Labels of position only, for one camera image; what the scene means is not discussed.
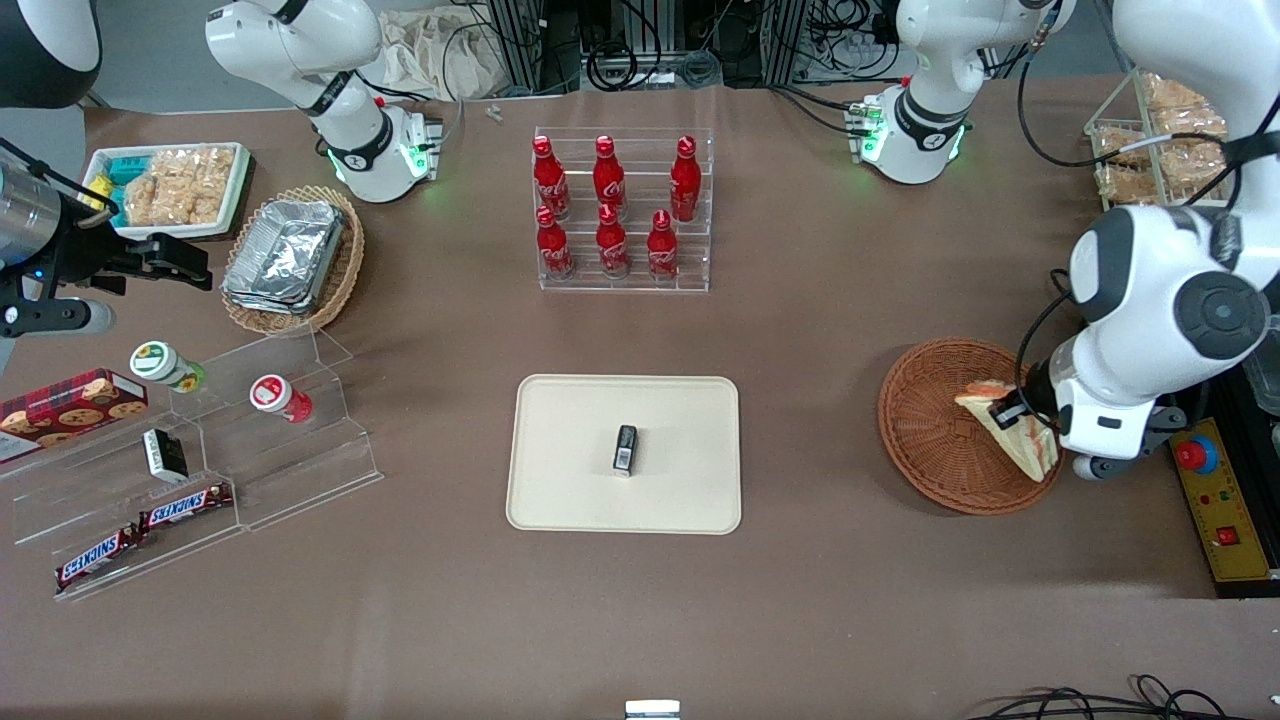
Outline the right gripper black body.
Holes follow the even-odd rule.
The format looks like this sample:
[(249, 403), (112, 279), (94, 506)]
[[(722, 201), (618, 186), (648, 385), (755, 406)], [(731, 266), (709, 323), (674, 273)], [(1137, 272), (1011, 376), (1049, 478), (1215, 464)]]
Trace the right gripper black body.
[(111, 225), (59, 227), (40, 251), (40, 297), (55, 297), (64, 284), (92, 284), (97, 275), (147, 279), (140, 251)]

